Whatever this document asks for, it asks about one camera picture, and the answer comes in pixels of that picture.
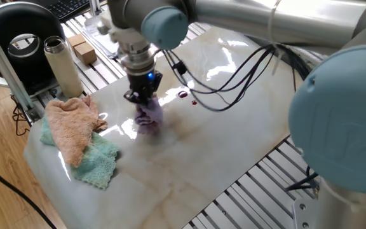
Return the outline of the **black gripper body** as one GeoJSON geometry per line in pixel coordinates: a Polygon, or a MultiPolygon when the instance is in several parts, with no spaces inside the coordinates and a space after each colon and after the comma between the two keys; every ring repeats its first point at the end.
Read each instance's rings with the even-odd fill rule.
{"type": "Polygon", "coordinates": [[[140,75],[128,74],[127,77],[132,94],[138,93],[139,95],[151,96],[158,90],[163,75],[159,71],[153,70],[140,75]]]}

